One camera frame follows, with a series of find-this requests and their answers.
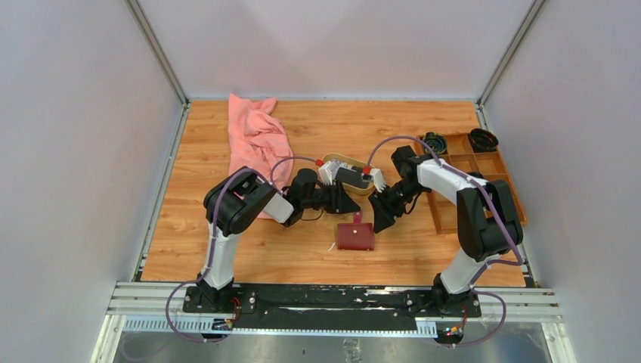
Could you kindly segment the black credit card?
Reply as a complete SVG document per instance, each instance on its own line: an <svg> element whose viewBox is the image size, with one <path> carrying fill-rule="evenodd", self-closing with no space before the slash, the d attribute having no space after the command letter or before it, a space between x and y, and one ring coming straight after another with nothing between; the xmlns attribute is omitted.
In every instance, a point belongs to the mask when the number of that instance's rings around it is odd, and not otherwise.
<svg viewBox="0 0 641 363"><path fill-rule="evenodd" d="M335 180L355 188L365 189L367 187L366 182L362 180L361 172L341 166L336 173Z"/></svg>

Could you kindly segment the red leather card holder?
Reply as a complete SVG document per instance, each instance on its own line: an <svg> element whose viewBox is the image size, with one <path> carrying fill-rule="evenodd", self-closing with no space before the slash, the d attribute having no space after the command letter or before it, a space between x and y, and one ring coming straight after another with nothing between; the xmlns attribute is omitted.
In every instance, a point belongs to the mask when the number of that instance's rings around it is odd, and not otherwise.
<svg viewBox="0 0 641 363"><path fill-rule="evenodd" d="M363 222L362 217L362 212L356 212L352 222L343 222L336 226L336 245L339 250L374 250L373 224Z"/></svg>

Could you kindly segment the yellow oval tray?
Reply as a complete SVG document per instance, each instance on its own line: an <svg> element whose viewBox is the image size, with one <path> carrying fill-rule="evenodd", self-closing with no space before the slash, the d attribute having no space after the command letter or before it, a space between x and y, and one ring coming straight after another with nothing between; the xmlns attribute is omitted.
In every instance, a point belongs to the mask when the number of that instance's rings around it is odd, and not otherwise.
<svg viewBox="0 0 641 363"><path fill-rule="evenodd" d="M318 167L323 186L342 189L348 193L368 195L376 190L373 176L365 175L365 162L342 154L326 154Z"/></svg>

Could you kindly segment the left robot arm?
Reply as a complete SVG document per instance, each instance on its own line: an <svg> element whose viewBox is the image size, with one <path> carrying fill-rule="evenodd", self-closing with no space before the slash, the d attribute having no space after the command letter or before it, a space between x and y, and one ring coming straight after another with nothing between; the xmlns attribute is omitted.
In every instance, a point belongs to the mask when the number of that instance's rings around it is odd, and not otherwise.
<svg viewBox="0 0 641 363"><path fill-rule="evenodd" d="M234 259L241 234L261 215L290 227L307 209L328 214L349 214L361 210L340 181L321 183L313 169L300 169L284 191L265 181L263 175L246 166L211 189L203 200L209 226L204 266L197 277L202 301L213 312L231 304Z"/></svg>

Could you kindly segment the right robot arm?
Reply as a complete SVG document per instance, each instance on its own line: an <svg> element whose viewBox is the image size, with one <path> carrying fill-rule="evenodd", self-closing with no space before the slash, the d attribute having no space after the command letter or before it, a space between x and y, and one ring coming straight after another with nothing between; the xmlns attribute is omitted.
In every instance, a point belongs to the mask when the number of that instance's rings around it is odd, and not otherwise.
<svg viewBox="0 0 641 363"><path fill-rule="evenodd" d="M410 146L392 154L400 181L387 185L379 169L366 165L364 177L374 183L369 196L373 230L393 226L409 211L406 205L423 192L436 192L451 202L457 212L460 248L450 265L437 274L432 285L433 309L452 315L473 291L477 280L495 264L507 264L503 255L512 252L512 265L523 263L518 245L523 230L509 185L488 181L452 166L433 150L417 155Z"/></svg>

